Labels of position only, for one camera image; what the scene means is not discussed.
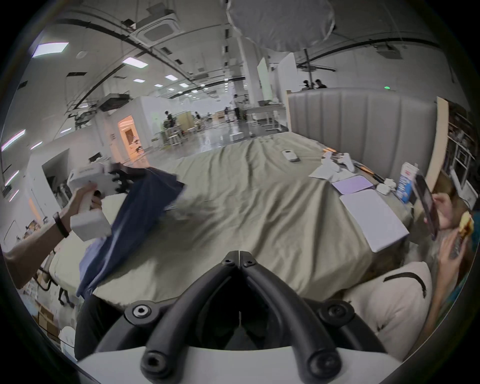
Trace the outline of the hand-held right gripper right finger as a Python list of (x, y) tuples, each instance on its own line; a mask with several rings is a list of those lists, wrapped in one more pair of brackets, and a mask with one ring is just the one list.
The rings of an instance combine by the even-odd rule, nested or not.
[(240, 272), (273, 313), (279, 332), (274, 342), (289, 344), (300, 379), (386, 378), (386, 349), (351, 304), (304, 300), (243, 250)]

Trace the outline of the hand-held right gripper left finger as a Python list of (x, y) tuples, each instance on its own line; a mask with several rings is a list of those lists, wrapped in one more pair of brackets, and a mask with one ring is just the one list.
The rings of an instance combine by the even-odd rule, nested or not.
[(125, 351), (145, 345), (140, 358), (144, 377), (173, 378), (181, 366), (191, 327), (209, 300), (237, 272), (238, 262), (239, 251), (230, 251), (179, 297), (134, 302), (107, 331), (95, 352)]

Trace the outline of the person's left hand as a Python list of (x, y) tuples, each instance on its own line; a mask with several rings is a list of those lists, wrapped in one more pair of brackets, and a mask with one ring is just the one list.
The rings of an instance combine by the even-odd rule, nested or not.
[(97, 196), (96, 191), (97, 184), (91, 182), (75, 189), (64, 216), (68, 223), (71, 217), (81, 212), (102, 208), (101, 195)]

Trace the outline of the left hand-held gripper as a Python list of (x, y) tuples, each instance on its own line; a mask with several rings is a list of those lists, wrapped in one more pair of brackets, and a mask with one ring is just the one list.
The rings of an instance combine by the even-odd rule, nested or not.
[[(120, 177), (146, 177), (150, 169), (145, 167), (119, 166)], [(97, 192), (101, 197), (117, 194), (127, 194), (140, 178), (120, 178), (119, 183), (114, 180), (115, 174), (111, 173), (110, 163), (92, 163), (87, 166), (75, 168), (71, 171), (67, 185), (71, 191), (95, 183)], [(111, 235), (111, 225), (101, 209), (92, 209), (78, 213), (70, 218), (70, 228), (82, 241)]]

